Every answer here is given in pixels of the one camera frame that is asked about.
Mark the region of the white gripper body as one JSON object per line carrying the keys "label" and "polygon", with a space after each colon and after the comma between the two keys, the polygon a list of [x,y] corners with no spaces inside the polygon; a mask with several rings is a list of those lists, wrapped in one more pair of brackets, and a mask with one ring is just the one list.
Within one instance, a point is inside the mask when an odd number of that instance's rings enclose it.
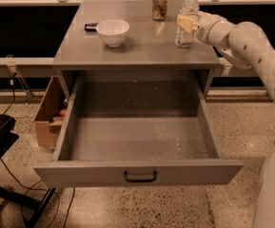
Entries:
{"label": "white gripper body", "polygon": [[199,11],[195,30],[197,39],[207,45],[213,46],[213,36],[218,35],[213,28],[225,20],[220,15]]}

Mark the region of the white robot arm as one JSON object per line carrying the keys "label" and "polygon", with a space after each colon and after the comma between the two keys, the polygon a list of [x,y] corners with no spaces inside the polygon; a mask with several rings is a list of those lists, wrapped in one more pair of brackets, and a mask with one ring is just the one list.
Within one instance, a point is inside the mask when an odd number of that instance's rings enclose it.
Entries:
{"label": "white robot arm", "polygon": [[[251,22],[235,25],[206,12],[177,16],[177,25],[215,47],[233,66],[252,67],[275,103],[275,49],[263,30]],[[275,146],[262,168],[252,228],[275,228]]]}

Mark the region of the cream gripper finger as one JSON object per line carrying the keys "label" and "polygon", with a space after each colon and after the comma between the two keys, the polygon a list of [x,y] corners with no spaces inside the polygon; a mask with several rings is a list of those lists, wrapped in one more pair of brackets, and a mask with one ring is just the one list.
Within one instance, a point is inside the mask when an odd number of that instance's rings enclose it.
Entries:
{"label": "cream gripper finger", "polygon": [[177,25],[184,31],[191,33],[197,28],[197,16],[196,15],[177,15]]}

